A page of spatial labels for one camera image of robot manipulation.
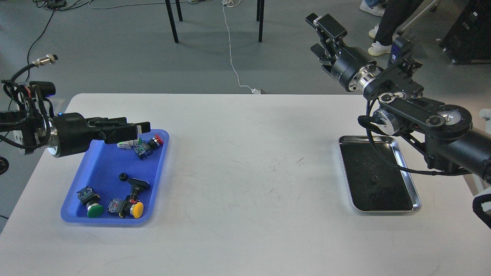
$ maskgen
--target black chair leg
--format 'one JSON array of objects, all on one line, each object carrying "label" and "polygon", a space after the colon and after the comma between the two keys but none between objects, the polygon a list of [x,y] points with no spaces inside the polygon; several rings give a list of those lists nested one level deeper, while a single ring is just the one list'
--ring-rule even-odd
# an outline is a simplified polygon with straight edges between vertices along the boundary
[{"label": "black chair leg", "polygon": [[172,15],[172,7],[170,6],[170,0],[165,0],[165,6],[167,7],[167,14],[169,15],[170,28],[172,29],[174,42],[179,43],[179,38],[177,37],[177,31],[176,31],[176,24],[174,22],[174,15]]},{"label": "black chair leg", "polygon": [[261,3],[259,9],[259,42],[263,42],[264,0],[259,1]]},{"label": "black chair leg", "polygon": [[257,0],[257,12],[256,12],[256,21],[259,22],[259,10],[261,9],[261,0]]},{"label": "black chair leg", "polygon": [[177,16],[179,17],[179,21],[183,21],[183,14],[181,12],[181,3],[179,0],[176,0],[176,7],[177,7]]}]

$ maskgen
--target shoe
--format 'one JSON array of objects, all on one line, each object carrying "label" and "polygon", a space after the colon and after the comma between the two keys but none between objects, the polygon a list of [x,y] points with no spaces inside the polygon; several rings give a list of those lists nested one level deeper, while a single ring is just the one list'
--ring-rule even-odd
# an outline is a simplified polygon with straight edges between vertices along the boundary
[{"label": "shoe", "polygon": [[375,43],[372,43],[372,47],[368,48],[368,54],[370,54],[371,56],[390,54],[391,48],[392,48],[392,44],[389,46],[384,46],[380,44],[380,42],[375,41]]},{"label": "shoe", "polygon": [[383,16],[383,13],[385,12],[384,8],[381,8],[379,5],[376,5],[374,7],[369,7],[365,1],[361,1],[360,5],[360,10],[366,11],[368,13],[371,13],[375,16]]},{"label": "shoe", "polygon": [[371,29],[371,30],[368,31],[368,36],[370,36],[371,38],[375,39],[375,36],[377,35],[377,32],[378,31],[379,31],[379,24],[375,25],[375,28],[373,28],[373,29]]},{"label": "shoe", "polygon": [[[371,30],[368,31],[368,36],[370,36],[371,38],[375,39],[375,36],[377,35],[377,32],[379,31],[379,24],[375,25],[375,27]],[[392,41],[396,40],[396,38],[399,37],[398,34],[394,34],[392,36]]]}]

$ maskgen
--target plastic tray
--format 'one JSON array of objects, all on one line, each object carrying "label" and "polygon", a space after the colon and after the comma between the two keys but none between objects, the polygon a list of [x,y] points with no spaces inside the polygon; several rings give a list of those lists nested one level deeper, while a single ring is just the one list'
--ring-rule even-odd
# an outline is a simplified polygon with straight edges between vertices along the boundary
[{"label": "plastic tray", "polygon": [[[143,160],[140,160],[132,149],[124,150],[115,144],[107,145],[104,141],[92,141],[61,207],[63,220],[66,222],[116,225],[140,224],[147,221],[153,211],[169,134],[165,130],[151,130],[149,133],[138,136],[148,141],[155,134],[164,140],[164,144]],[[111,199],[116,197],[125,199],[130,194],[130,184],[119,180],[119,174],[122,172],[127,173],[129,177],[150,183],[150,190],[142,191],[139,195],[139,199],[144,205],[142,216],[139,219],[132,216],[120,218],[118,215],[104,211],[97,218],[88,218],[87,208],[78,200],[77,191],[85,186],[90,186],[101,197],[99,204],[106,209]]]}]

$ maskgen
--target black robotic arm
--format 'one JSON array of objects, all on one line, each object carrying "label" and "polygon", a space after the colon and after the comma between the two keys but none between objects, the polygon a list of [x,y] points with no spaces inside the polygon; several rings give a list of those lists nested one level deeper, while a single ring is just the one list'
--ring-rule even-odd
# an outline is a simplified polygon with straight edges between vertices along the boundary
[{"label": "black robotic arm", "polygon": [[[367,130],[374,150],[372,132],[399,136],[423,155],[429,169],[439,171],[411,170],[386,160],[390,166],[428,175],[474,173],[491,183],[491,135],[472,128],[472,116],[465,108],[423,97],[423,86],[412,79],[422,66],[412,58],[412,43],[398,37],[388,67],[382,69],[361,49],[344,44],[347,32],[329,14],[312,13],[306,21],[321,39],[311,51],[322,69],[346,91],[360,89],[367,99],[366,114],[358,122]],[[379,108],[372,112],[375,102]],[[414,132],[422,133],[424,142],[418,141]],[[473,209],[491,228],[490,217],[480,208],[486,200],[490,198],[480,197],[478,203],[475,200]]]},{"label": "black robotic arm", "polygon": [[[0,135],[0,140],[23,149],[25,154],[38,148],[48,148],[55,157],[85,152],[92,140],[106,144],[137,139],[138,134],[150,131],[149,122],[128,123],[121,118],[84,118],[78,113],[55,115],[49,97],[55,95],[55,85],[50,82],[30,82],[19,85],[15,80],[33,67],[54,63],[56,55],[46,55],[22,68],[9,80],[2,80],[3,90],[18,110],[0,112],[0,133],[16,132],[16,140]],[[49,103],[46,110],[44,103]],[[7,171],[7,159],[0,157],[0,174]]]}]

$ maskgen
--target stainless steel tray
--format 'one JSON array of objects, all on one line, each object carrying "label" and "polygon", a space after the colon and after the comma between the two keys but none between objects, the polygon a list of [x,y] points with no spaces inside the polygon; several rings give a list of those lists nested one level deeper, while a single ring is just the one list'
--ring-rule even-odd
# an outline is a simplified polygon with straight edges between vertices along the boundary
[{"label": "stainless steel tray", "polygon": [[[406,167],[399,144],[392,137],[375,136],[383,155]],[[342,136],[339,149],[353,206],[364,213],[406,213],[421,208],[409,173],[397,170],[380,158],[366,136]]]}]

